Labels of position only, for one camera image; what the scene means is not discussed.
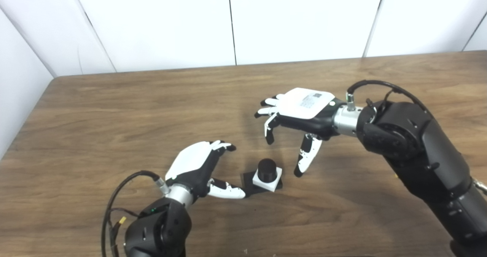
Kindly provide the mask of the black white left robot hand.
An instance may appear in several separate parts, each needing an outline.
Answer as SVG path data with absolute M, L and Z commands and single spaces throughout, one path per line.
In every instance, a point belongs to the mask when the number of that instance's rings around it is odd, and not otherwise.
M 235 151 L 236 146 L 221 140 L 200 141 L 179 152 L 165 175 L 169 187 L 167 198 L 189 207 L 199 198 L 247 198 L 245 190 L 212 177 L 220 157 Z

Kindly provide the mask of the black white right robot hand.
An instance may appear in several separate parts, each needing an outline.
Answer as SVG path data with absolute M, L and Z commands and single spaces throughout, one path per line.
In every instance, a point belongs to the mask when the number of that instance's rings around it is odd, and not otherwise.
M 304 132 L 294 175 L 301 177 L 317 155 L 322 142 L 338 136 L 334 129 L 334 116 L 343 102 L 334 94 L 304 88 L 294 88 L 262 100 L 255 118 L 268 116 L 264 123 L 264 137 L 274 143 L 273 129 L 278 126 Z

